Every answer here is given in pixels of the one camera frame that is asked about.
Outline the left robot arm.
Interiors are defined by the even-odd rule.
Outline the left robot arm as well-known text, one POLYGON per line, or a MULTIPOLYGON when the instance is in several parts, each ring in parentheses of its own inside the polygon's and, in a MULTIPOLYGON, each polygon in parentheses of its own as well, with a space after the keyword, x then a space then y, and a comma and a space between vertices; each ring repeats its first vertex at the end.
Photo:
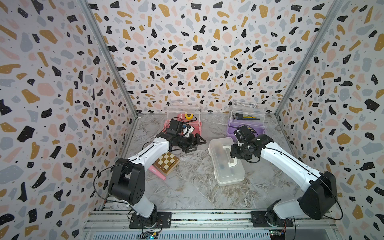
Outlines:
POLYGON ((162 155, 178 147, 185 153, 197 150, 197 146, 207 141, 199 134, 188 137, 160 133, 150 145, 129 159, 119 159, 113 168, 108 192, 118 200, 123 200, 142 218, 157 217, 157 207, 145 196, 145 173, 162 155))

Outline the white toolbox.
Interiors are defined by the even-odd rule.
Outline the white toolbox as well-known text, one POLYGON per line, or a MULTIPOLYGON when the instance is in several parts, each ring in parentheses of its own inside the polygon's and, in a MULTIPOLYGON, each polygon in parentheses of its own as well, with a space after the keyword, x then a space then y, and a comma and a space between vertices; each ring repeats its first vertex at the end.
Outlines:
POLYGON ((209 143, 215 179, 221 187, 238 184, 245 179, 245 169, 241 160, 230 155, 233 144, 234 141, 230 137, 214 139, 209 143))

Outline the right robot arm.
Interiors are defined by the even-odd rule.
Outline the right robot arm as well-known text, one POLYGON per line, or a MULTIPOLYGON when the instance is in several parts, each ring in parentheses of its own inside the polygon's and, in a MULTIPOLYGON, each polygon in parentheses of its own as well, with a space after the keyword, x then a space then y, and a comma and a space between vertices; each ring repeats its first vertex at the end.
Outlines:
POLYGON ((296 182, 304 194, 288 201, 277 200, 265 213, 266 222, 276 227, 288 218, 311 218, 320 220, 336 204, 336 177, 309 167, 281 148, 265 134, 255 136, 249 127, 243 125, 234 131, 237 143, 231 146, 231 157, 250 162, 256 157, 278 167, 296 182))

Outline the pink toolbox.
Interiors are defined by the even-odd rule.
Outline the pink toolbox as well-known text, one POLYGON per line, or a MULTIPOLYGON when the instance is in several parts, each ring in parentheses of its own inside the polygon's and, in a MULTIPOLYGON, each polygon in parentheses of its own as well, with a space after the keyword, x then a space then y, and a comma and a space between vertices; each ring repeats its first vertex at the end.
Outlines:
POLYGON ((164 129, 170 127, 171 120, 181 122, 181 135, 201 134, 201 108, 196 101, 170 101, 167 108, 167 119, 164 123, 164 129))

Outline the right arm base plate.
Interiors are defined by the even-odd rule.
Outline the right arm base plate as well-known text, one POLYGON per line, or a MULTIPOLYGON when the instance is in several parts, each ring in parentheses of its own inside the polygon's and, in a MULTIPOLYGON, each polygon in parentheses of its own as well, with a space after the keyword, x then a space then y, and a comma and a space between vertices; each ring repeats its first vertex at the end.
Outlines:
POLYGON ((284 228, 294 226, 293 220, 280 219, 271 211, 252 211, 251 222, 254 228, 284 228))

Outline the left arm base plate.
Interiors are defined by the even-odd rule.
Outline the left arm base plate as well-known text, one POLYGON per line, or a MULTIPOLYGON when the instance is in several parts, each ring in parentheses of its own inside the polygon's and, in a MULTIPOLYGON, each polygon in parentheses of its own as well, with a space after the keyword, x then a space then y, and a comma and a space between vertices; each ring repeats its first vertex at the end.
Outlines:
POLYGON ((133 213, 130 219, 129 229, 169 229, 172 222, 172 212, 155 212, 149 218, 133 213))

